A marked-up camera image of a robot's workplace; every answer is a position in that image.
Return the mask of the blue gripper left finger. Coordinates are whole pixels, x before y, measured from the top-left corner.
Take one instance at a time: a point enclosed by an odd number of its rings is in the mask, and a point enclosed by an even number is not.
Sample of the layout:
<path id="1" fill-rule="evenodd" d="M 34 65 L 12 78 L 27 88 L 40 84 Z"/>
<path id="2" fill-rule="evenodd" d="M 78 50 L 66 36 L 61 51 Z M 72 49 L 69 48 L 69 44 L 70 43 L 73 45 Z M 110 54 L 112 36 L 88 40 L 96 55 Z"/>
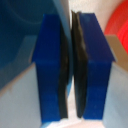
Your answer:
<path id="1" fill-rule="evenodd" d="M 44 15 L 32 61 L 36 63 L 41 120 L 68 117 L 68 43 L 58 15 Z"/>

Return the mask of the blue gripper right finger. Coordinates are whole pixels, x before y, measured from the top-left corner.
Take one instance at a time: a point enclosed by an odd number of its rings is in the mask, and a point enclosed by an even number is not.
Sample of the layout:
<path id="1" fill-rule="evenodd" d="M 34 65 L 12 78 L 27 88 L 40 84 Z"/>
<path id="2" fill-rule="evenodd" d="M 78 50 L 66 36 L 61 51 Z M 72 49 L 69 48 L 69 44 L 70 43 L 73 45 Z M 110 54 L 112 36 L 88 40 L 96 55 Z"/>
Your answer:
<path id="1" fill-rule="evenodd" d="M 72 13 L 72 40 L 77 116 L 101 119 L 115 58 L 94 13 Z"/>

